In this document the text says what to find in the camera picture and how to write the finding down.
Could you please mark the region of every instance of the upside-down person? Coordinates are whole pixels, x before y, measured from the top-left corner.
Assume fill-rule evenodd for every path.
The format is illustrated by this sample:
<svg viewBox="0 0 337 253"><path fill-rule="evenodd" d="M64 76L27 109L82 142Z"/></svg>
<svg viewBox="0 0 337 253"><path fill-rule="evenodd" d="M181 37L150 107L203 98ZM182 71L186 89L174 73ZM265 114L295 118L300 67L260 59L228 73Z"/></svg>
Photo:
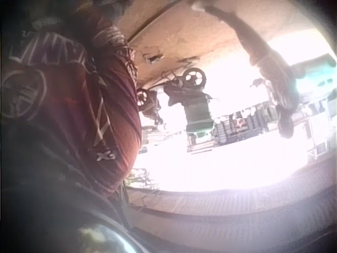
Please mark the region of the upside-down person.
<svg viewBox="0 0 337 253"><path fill-rule="evenodd" d="M2 55L2 173L75 180L108 197L141 146L134 52L92 1L63 2L45 12L61 17L57 29L45 26L56 18L27 19Z"/></svg>
<svg viewBox="0 0 337 253"><path fill-rule="evenodd" d="M265 85L272 94L276 110L279 114L279 132L284 138L291 138L294 134L294 124L291 119L299 105L300 95L296 88L296 79L290 66L283 57L270 48L268 43L259 34L235 13L227 13L207 1L192 1L192 9L209 13L232 29L250 56L250 63L260 69L265 79Z"/></svg>

